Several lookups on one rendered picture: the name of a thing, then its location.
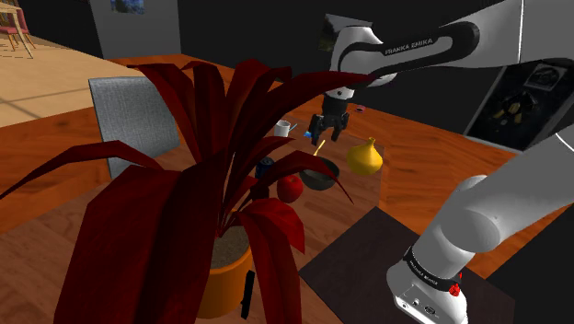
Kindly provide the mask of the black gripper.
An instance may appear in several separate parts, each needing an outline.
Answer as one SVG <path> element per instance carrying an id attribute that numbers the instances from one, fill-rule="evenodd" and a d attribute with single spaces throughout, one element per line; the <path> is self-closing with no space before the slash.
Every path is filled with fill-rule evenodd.
<path id="1" fill-rule="evenodd" d="M 339 135 L 347 128 L 349 114 L 347 112 L 348 101 L 346 99 L 324 96 L 322 113 L 314 114 L 310 123 L 311 143 L 317 146 L 323 129 L 333 127 L 332 141 L 337 142 Z"/>

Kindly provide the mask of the yellow gourd vase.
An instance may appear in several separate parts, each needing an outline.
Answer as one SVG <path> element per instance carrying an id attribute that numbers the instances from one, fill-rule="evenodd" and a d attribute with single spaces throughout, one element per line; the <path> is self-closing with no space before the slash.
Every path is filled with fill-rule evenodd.
<path id="1" fill-rule="evenodd" d="M 356 145 L 349 149 L 346 160 L 352 172 L 367 176 L 376 173 L 383 165 L 383 158 L 374 148 L 375 139 L 369 137 L 363 145 Z"/>

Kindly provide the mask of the dark grey bowl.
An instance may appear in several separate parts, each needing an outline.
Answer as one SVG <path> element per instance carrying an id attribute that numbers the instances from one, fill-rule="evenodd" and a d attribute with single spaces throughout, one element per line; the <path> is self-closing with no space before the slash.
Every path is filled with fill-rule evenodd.
<path id="1" fill-rule="evenodd" d="M 339 176 L 339 167 L 331 160 L 321 157 L 321 160 L 328 166 L 332 173 L 337 178 Z M 331 188 L 335 181 L 328 175 L 305 169 L 299 172 L 299 177 L 303 184 L 311 190 L 324 191 Z"/>

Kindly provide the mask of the red apple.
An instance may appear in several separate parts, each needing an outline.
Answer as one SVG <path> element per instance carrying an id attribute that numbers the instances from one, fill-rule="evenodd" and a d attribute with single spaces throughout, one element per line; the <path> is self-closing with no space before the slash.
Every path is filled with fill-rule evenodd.
<path id="1" fill-rule="evenodd" d="M 295 175 L 289 175 L 277 181 L 277 196 L 284 203 L 295 202 L 303 190 L 302 181 Z"/>

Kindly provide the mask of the blue can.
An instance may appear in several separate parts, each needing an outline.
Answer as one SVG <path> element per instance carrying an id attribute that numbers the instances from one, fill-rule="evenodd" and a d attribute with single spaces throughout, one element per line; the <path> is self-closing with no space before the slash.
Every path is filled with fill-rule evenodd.
<path id="1" fill-rule="evenodd" d="M 255 178 L 261 179 L 265 172 L 274 164 L 274 160 L 269 157 L 263 157 L 256 165 Z"/>

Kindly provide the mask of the dark robot stand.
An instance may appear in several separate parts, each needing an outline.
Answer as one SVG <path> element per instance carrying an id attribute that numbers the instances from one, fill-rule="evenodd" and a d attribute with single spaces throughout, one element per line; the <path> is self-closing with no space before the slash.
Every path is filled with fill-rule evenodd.
<path id="1" fill-rule="evenodd" d="M 374 207 L 301 270 L 300 276 L 344 324 L 421 324 L 445 319 L 407 290 L 395 299 L 386 282 L 419 236 Z"/>

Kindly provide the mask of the black remote control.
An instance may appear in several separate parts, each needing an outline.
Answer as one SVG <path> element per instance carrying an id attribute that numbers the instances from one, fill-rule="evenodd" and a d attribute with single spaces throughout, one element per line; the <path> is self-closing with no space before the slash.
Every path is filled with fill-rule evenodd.
<path id="1" fill-rule="evenodd" d="M 256 274 L 253 271 L 249 270 L 247 272 L 246 279 L 245 279 L 245 288 L 244 288 L 244 293 L 243 293 L 243 299 L 240 302 L 240 304 L 241 304 L 241 318 L 242 319 L 247 319 L 247 317 L 249 315 L 252 293 L 253 293 L 253 286 L 254 286 L 254 282 L 255 282 L 255 276 L 256 276 Z"/>

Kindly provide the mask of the dark framed picture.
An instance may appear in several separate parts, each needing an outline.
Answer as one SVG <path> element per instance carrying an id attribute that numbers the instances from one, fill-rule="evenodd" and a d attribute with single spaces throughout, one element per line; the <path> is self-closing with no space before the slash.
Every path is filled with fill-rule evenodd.
<path id="1" fill-rule="evenodd" d="M 490 90 L 465 135 L 523 151 L 549 134 L 574 97 L 574 60 L 511 65 Z"/>

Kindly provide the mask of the grey chair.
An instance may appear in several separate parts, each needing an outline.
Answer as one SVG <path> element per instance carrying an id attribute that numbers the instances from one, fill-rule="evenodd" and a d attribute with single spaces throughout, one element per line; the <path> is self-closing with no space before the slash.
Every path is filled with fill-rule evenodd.
<path id="1" fill-rule="evenodd" d="M 91 78 L 88 84 L 104 142 L 119 140 L 149 157 L 180 145 L 175 119 L 147 77 Z"/>

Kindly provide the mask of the red plant in orange pot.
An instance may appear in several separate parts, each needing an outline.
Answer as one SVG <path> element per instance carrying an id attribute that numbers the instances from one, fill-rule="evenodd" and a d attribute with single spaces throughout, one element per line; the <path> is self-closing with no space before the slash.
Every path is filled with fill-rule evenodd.
<path id="1" fill-rule="evenodd" d="M 128 167 L 86 207 L 53 324 L 195 324 L 217 238 L 246 232 L 267 324 L 302 324 L 299 274 L 304 226 L 269 195 L 272 183 L 305 169 L 327 173 L 317 156 L 294 151 L 260 179 L 255 165 L 286 144 L 271 134 L 287 112 L 367 75 L 293 75 L 257 60 L 240 63 L 230 83 L 201 61 L 144 64 L 194 157 L 166 170 L 121 141 L 76 145 L 30 173 L 36 179 L 75 162 L 118 157 Z"/>

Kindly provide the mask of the wooden chair with red seat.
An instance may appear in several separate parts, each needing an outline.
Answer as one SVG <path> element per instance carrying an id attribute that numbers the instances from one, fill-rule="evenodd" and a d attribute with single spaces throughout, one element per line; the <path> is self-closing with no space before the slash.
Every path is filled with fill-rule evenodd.
<path id="1" fill-rule="evenodd" d="M 32 58 L 33 55 L 29 46 L 35 48 L 35 45 L 29 36 L 29 29 L 24 18 L 23 10 L 19 6 L 10 5 L 0 1 L 0 17 L 3 14 L 6 14 L 9 17 L 9 21 L 12 25 L 10 27 L 0 26 L 0 33 L 4 33 L 8 36 L 13 50 L 16 49 L 16 35 L 18 35 L 21 39 L 21 43 L 28 52 L 29 57 Z"/>

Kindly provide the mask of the blue wall picture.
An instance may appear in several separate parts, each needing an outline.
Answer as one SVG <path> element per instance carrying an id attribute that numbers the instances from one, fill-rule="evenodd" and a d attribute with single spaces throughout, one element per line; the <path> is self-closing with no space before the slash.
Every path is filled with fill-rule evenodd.
<path id="1" fill-rule="evenodd" d="M 110 0 L 113 12 L 143 15 L 145 13 L 144 0 Z"/>

